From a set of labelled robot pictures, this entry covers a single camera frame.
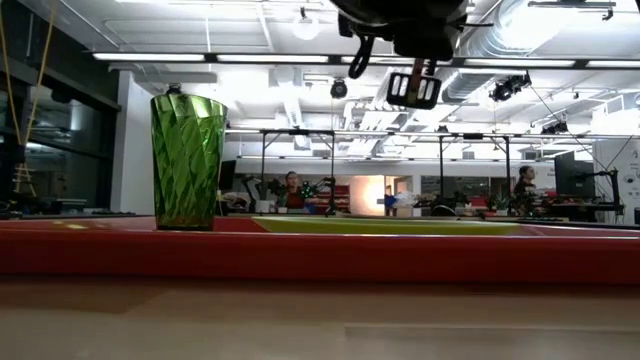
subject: red platform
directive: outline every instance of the red platform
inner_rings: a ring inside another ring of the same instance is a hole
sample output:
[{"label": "red platform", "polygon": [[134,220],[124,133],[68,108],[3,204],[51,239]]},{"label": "red platform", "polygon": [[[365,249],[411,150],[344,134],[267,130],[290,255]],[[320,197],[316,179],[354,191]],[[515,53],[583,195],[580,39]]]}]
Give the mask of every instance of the red platform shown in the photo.
[{"label": "red platform", "polygon": [[213,233],[151,217],[0,222],[0,274],[375,282],[640,285],[640,233],[523,225],[518,236],[271,234],[249,218]]}]

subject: woman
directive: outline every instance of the woman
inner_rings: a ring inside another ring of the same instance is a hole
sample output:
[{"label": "woman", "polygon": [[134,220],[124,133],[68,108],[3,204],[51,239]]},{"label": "woman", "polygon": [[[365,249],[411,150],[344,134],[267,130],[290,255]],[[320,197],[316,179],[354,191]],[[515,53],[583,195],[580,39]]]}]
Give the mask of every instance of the woman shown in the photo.
[{"label": "woman", "polygon": [[284,180],[286,182],[284,206],[287,209],[304,209],[304,199],[300,195],[302,188],[298,186],[298,174],[295,171],[289,171]]},{"label": "woman", "polygon": [[525,165],[520,168],[519,173],[520,178],[516,183],[516,187],[513,188],[513,193],[515,195],[522,195],[534,192],[536,190],[536,186],[532,181],[536,178],[536,171],[533,167]]}]

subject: green mat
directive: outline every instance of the green mat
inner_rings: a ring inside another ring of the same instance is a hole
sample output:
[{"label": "green mat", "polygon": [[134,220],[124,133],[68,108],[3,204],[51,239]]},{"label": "green mat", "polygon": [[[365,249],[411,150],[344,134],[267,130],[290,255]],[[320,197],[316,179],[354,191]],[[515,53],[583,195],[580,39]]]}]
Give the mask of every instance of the green mat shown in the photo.
[{"label": "green mat", "polygon": [[350,219],[314,216],[256,216],[270,232],[303,234],[507,235],[518,224],[479,221]]}]

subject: green glass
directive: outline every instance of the green glass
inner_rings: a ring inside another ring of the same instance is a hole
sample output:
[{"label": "green glass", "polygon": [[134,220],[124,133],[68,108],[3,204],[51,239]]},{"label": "green glass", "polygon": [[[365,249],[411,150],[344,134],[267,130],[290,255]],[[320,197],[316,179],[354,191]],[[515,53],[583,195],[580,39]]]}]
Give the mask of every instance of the green glass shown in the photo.
[{"label": "green glass", "polygon": [[153,180],[159,230],[211,230],[227,108],[194,95],[151,100]]}]

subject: wooden floor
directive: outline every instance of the wooden floor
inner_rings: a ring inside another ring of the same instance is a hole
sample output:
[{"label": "wooden floor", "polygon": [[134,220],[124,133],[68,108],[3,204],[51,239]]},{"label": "wooden floor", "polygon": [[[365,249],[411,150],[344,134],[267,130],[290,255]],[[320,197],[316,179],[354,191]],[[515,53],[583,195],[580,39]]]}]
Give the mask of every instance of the wooden floor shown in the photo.
[{"label": "wooden floor", "polygon": [[0,278],[2,360],[636,360],[640,291]]}]

